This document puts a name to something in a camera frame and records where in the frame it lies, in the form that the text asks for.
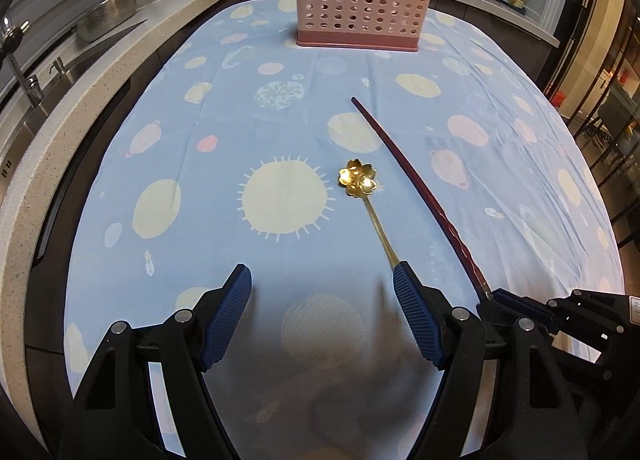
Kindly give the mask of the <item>dark purple chopstick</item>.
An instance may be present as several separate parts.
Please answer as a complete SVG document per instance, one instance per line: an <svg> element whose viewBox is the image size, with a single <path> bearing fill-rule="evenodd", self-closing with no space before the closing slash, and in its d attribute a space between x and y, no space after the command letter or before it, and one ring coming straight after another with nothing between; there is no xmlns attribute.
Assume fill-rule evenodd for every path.
<svg viewBox="0 0 640 460"><path fill-rule="evenodd" d="M439 204L434 194L432 194L430 188L427 187L427 184L424 183L420 174L416 172L416 169L412 166L407 157L402 153L393 139L390 138L390 135L386 133L382 125L378 123L378 120L372 116L367 108L356 97L352 97L350 100L356 109L362 114L364 120L368 122L372 130L375 131L378 137L382 140L385 147L390 150L390 153L399 164L400 168L407 175L408 180L410 180L410 183L412 183L412 186L434 216L438 226L445 234L450 246L454 249L454 253L457 255L463 269L468 275L480 302L488 300L488 298L492 298L488 281L473 260L471 251L461 239L457 229L454 227L454 224L448 220L445 210Z"/></svg>

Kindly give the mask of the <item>steel kitchen sink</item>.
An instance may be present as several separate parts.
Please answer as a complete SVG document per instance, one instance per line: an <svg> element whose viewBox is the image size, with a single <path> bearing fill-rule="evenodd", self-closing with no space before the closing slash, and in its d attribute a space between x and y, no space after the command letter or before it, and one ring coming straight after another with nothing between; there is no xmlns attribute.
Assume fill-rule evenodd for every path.
<svg viewBox="0 0 640 460"><path fill-rule="evenodd" d="M143 21L135 22L107 36L67 64L63 61L67 72L64 76L58 76L55 71L50 73L51 79L43 88L39 87L36 76L28 78L27 83L34 92L39 92L40 96L37 105L30 105L15 122L1 130L1 188L3 190L9 186L24 153L62 98L108 50L140 24L143 24Z"/></svg>

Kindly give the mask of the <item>gold flower spoon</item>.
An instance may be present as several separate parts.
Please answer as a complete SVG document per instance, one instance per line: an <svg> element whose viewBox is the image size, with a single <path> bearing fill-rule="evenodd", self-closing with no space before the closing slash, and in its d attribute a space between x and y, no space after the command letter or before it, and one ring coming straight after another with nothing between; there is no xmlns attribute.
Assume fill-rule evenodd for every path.
<svg viewBox="0 0 640 460"><path fill-rule="evenodd" d="M363 202L374 230L380 239L387 261L390 263L390 268L394 269L399 264L399 258L390 244L390 240L388 240L383 225L370 200L372 194L378 189L374 167L370 164L362 163L359 159L349 160L344 168L338 171L337 181L345 189L349 197L360 199Z"/></svg>

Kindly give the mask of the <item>blue dotted tablecloth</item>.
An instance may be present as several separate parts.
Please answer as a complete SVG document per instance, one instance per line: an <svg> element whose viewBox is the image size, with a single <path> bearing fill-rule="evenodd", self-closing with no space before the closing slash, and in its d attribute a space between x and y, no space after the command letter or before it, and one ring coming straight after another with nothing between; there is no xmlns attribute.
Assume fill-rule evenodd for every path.
<svg viewBox="0 0 640 460"><path fill-rule="evenodd" d="M78 385L107 327L159 324L253 276L206 383L245 459L402 459L440 374L420 354L360 199L359 159L398 256L455 306L477 297L431 212L352 104L383 125L494 289L622 292L620 254L559 113L496 42L429 12L415 53L297 45L293 0L208 20L115 134L70 257L64 350Z"/></svg>

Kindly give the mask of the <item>soap dispenser pump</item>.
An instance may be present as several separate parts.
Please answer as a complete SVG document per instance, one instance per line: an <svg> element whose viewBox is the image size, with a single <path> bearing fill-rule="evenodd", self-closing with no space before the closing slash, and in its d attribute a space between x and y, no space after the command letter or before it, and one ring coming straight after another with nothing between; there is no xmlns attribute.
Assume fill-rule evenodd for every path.
<svg viewBox="0 0 640 460"><path fill-rule="evenodd" d="M61 57L56 58L52 62L49 73L52 73L53 71L55 71L58 76L64 76L64 74L67 72L65 64L62 61Z"/></svg>

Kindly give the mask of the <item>pink perforated utensil holder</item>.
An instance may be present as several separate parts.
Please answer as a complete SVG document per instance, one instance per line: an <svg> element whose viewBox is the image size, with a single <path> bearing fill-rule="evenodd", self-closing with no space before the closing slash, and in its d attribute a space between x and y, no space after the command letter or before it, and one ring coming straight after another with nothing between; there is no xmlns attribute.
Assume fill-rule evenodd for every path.
<svg viewBox="0 0 640 460"><path fill-rule="evenodd" d="M296 43L415 53L430 1L296 0Z"/></svg>

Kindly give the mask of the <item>steel mixing bowl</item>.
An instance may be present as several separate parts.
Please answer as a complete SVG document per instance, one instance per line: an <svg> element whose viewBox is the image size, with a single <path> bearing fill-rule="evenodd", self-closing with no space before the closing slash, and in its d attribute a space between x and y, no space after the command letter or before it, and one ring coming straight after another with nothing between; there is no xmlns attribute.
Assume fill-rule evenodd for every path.
<svg viewBox="0 0 640 460"><path fill-rule="evenodd" d="M137 8L137 0L104 0L79 17L77 36L84 43L92 43L134 16Z"/></svg>

